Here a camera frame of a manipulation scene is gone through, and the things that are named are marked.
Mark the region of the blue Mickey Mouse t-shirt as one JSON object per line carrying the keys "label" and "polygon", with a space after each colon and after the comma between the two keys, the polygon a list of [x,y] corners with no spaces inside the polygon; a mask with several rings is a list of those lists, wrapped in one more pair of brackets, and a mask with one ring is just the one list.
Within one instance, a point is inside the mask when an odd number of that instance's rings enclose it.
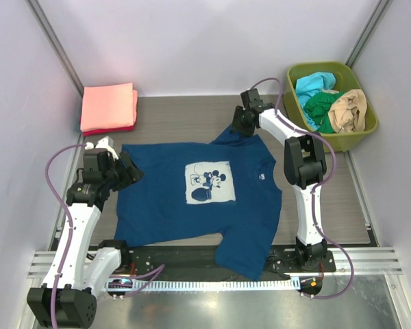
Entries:
{"label": "blue Mickey Mouse t-shirt", "polygon": [[219,233],[216,263],[261,278],[282,193],[259,136],[224,130],[210,143],[124,145],[144,173],[118,193],[115,238],[131,247]]}

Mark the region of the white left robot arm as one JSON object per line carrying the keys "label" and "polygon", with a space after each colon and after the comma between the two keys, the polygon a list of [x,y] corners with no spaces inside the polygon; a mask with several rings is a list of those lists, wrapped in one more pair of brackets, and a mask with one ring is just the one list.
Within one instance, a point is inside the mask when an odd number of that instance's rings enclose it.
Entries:
{"label": "white left robot arm", "polygon": [[53,262],[40,287],[31,288],[27,304],[43,328],[89,328],[97,297],[109,276],[132,265],[127,243],[105,240],[86,262],[92,233],[110,194],[139,182],[144,173],[127,152],[107,147],[86,150],[77,179],[60,201],[66,223]]}

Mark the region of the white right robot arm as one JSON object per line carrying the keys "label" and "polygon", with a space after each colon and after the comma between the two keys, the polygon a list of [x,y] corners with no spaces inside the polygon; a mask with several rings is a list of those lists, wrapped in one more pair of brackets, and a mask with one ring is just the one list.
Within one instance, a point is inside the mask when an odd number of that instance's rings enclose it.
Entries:
{"label": "white right robot arm", "polygon": [[271,103],[264,103],[258,90],[240,94],[242,105],[236,106],[231,129],[253,136],[256,129],[267,131],[284,147],[284,175],[293,187],[298,214],[295,263],[303,271],[316,271],[327,258],[327,241],[320,233],[321,186],[327,171],[323,143],[287,119]]}

